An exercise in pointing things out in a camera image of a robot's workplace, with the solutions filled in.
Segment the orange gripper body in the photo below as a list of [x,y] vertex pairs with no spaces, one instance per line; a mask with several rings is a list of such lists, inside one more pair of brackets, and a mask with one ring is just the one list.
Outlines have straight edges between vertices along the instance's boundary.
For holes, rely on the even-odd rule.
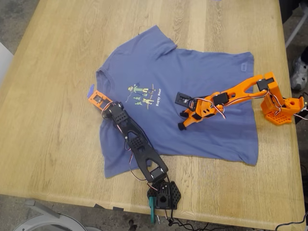
[[190,120],[203,120],[216,114],[214,96],[190,98]]

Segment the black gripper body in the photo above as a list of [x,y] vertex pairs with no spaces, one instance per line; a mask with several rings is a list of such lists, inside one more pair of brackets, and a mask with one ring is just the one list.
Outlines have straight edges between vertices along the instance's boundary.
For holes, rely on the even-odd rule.
[[103,111],[102,117],[104,119],[123,120],[124,106],[122,103],[110,103]]

